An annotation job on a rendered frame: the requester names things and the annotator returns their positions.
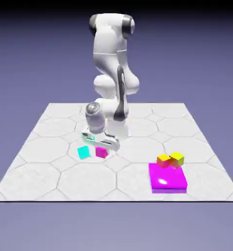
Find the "small cyan cube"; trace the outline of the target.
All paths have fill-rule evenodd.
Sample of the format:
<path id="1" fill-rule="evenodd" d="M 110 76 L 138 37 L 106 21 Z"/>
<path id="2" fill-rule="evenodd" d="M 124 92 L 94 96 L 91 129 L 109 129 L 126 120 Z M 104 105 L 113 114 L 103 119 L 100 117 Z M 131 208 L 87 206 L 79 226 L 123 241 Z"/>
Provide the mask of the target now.
<path id="1" fill-rule="evenodd" d="M 88 146 L 82 146 L 82 147 L 77 148 L 77 152 L 78 152 L 78 157 L 80 159 L 86 159 L 91 156 Z"/>

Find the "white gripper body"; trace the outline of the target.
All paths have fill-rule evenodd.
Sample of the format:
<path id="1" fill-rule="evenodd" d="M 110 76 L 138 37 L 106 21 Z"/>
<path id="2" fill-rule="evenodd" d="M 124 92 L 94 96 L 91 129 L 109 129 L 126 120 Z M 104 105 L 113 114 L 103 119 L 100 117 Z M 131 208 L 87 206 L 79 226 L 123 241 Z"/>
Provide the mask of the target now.
<path id="1" fill-rule="evenodd" d="M 118 151 L 120 148 L 119 140 L 110 134 L 103 133 L 101 138 L 95 137 L 93 134 L 82 132 L 83 141 L 95 147 L 106 148 L 108 150 Z"/>

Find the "small orange cube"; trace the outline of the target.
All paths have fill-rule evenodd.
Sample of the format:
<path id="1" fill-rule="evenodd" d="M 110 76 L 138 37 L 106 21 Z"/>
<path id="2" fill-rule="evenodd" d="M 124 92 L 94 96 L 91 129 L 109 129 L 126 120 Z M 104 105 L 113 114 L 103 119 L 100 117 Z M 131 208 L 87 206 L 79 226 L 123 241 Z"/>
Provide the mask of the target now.
<path id="1" fill-rule="evenodd" d="M 171 157 L 166 154 L 161 154 L 157 156 L 157 164 L 161 168 L 167 168 L 170 165 Z"/>

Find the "small magenta cube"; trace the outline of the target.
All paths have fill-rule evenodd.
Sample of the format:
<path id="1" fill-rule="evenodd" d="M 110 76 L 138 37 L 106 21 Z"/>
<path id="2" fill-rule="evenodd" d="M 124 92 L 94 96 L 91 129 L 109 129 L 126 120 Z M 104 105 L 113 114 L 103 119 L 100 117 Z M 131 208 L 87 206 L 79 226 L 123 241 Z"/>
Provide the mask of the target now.
<path id="1" fill-rule="evenodd" d="M 97 157 L 106 158 L 109 154 L 108 150 L 103 147 L 95 147 L 95 154 Z"/>

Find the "small yellow cube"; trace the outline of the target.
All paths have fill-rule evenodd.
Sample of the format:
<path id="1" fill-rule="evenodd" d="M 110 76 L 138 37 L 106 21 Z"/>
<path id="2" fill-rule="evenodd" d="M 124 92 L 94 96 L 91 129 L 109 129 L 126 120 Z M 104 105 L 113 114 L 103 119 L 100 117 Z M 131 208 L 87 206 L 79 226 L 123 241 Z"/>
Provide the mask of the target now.
<path id="1" fill-rule="evenodd" d="M 179 167 L 183 166 L 185 156 L 182 155 L 181 153 L 174 152 L 174 153 L 170 154 L 169 157 L 170 157 L 170 165 L 172 167 L 179 168 Z"/>

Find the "large magenta box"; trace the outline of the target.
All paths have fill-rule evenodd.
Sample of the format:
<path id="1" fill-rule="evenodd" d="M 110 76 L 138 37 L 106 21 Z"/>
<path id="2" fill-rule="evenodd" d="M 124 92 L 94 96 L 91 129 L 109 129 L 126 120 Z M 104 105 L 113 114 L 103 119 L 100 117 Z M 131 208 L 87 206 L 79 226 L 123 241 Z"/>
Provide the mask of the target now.
<path id="1" fill-rule="evenodd" d="M 149 163 L 149 176 L 153 194 L 184 194 L 187 192 L 187 180 L 181 167 L 161 168 Z"/>

